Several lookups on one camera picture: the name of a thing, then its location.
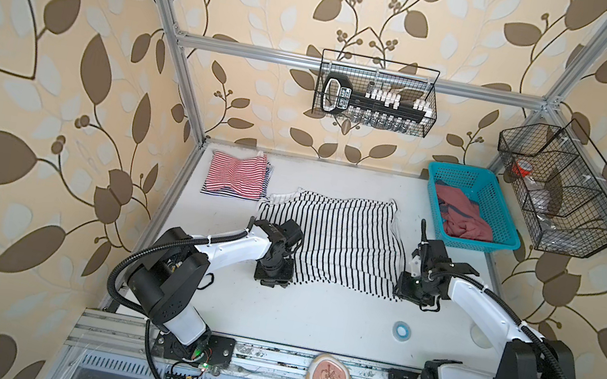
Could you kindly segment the black tool in basket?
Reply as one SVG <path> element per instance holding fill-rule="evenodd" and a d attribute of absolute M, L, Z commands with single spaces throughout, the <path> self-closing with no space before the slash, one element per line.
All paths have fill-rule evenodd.
<path fill-rule="evenodd" d="M 436 111 L 428 102 L 418 99 L 408 104 L 399 94 L 380 91 L 369 83 L 365 92 L 357 91 L 347 75 L 341 73 L 328 73 L 316 96 L 321 110 L 332 115 L 367 112 L 371 118 L 377 115 L 379 120 L 400 122 L 403 126 L 419 124 L 424 130 L 437 120 Z"/>

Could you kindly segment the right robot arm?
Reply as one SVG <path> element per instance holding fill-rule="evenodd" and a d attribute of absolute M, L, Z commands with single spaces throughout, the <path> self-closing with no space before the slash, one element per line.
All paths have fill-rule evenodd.
<path fill-rule="evenodd" d="M 421 233 L 412 253 L 415 269 L 401 273 L 395 294 L 425 313 L 449 301 L 461 308 L 499 354 L 494 373 L 471 369 L 460 360 L 427 361 L 421 372 L 391 369 L 388 379 L 576 379 L 573 352 L 523 321 L 494 291 L 478 280 L 468 263 L 453 262 L 442 240 Z"/>

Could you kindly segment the black white striped tank top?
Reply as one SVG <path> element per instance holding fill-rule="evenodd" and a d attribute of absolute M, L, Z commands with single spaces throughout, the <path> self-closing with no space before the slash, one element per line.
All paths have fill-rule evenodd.
<path fill-rule="evenodd" d="M 331 283 L 397 302 L 394 291 L 406 262 L 398 210 L 393 200 L 331 198 L 299 190 L 260 200 L 257 213 L 276 225 L 293 220 L 302 230 L 294 252 L 296 284 Z"/>

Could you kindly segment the blue tape roll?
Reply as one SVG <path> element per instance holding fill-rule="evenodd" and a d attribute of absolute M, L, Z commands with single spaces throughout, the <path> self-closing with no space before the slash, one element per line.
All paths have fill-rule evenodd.
<path fill-rule="evenodd" d="M 394 339 L 400 343 L 405 343 L 412 336 L 412 330 L 410 330 L 409 325 L 406 322 L 402 322 L 402 320 L 397 321 L 393 325 L 391 332 Z"/>

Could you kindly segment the maroon tank top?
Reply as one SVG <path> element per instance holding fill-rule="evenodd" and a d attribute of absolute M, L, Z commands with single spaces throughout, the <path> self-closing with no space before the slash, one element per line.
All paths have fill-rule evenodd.
<path fill-rule="evenodd" d="M 459 188 L 435 184 L 443 230 L 454 238 L 493 242 L 493 231 L 480 215 L 479 204 L 470 200 Z"/>

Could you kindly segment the white plastic cup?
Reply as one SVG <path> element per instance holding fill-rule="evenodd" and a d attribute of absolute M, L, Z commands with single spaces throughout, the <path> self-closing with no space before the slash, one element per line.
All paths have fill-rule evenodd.
<path fill-rule="evenodd" d="M 475 324 L 471 325 L 470 338 L 473 343 L 481 349 L 492 349 L 492 342 L 486 337 L 483 331 Z"/>

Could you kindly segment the teal plastic basket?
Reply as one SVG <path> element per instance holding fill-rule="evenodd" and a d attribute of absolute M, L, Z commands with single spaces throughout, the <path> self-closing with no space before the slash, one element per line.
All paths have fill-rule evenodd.
<path fill-rule="evenodd" d="M 449 247 L 484 253 L 520 247 L 495 174 L 484 168 L 433 162 L 428 177 L 436 239 Z"/>

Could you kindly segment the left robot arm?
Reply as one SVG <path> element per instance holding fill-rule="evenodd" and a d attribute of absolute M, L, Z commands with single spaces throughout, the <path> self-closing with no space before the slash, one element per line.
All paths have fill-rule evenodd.
<path fill-rule="evenodd" d="M 286 287 L 303 236 L 294 220 L 276 225 L 251 218 L 242 231 L 207 237 L 176 227 L 115 266 L 106 290 L 115 303 L 145 318 L 144 351 L 153 378 L 200 379 L 228 366 L 236 340 L 212 334 L 191 304 L 201 281 L 218 269 L 252 261 L 255 281 Z"/>

